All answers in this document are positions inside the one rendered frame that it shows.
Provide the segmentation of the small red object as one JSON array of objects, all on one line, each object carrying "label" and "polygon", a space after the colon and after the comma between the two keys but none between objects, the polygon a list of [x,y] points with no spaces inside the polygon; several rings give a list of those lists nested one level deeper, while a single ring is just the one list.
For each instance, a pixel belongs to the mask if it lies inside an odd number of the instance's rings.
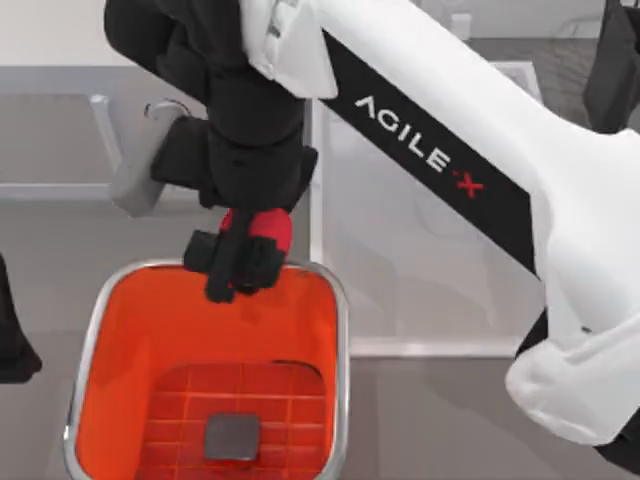
[{"label": "small red object", "polygon": [[241,259],[283,264],[293,240],[293,224],[283,209],[257,212],[237,247]]}]

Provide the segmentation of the orange basket with metal rim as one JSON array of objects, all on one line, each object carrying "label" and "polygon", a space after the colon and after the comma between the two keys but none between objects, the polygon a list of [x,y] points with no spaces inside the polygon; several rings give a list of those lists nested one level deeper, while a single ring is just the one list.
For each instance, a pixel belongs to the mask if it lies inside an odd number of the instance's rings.
[{"label": "orange basket with metal rim", "polygon": [[[339,480],[349,432],[348,305],[316,264],[230,304],[176,260],[112,275],[96,300],[63,434],[69,480]],[[254,413],[252,461],[204,457],[209,416]]]}]

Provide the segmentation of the grey square block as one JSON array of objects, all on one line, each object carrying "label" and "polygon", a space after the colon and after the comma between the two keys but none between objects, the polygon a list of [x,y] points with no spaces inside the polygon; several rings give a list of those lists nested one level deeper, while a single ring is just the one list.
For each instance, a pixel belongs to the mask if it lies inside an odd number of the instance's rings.
[{"label": "grey square block", "polygon": [[204,457],[215,461],[252,461],[260,444],[260,419],[254,413],[221,412],[208,417]]}]

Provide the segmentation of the grey shallow tray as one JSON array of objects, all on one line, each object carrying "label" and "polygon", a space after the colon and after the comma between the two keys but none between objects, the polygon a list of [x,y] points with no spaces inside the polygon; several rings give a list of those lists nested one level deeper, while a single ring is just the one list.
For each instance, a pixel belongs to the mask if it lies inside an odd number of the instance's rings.
[{"label": "grey shallow tray", "polygon": [[109,97],[0,95],[0,201],[106,201],[120,159]]}]

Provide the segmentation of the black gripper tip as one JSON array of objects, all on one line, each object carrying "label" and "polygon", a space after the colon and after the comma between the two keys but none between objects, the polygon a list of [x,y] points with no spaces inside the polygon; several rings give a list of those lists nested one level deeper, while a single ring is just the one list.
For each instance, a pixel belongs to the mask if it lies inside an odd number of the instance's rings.
[{"label": "black gripper tip", "polygon": [[6,262],[0,253],[0,385],[27,383],[42,366],[20,325]]}]

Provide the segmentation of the black upright block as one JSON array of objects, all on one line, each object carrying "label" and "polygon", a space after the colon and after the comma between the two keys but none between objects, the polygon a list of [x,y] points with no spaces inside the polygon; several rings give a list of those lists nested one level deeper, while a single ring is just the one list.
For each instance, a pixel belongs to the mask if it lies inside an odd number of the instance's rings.
[{"label": "black upright block", "polygon": [[640,7],[606,0],[582,99],[591,128],[613,134],[640,106]]}]

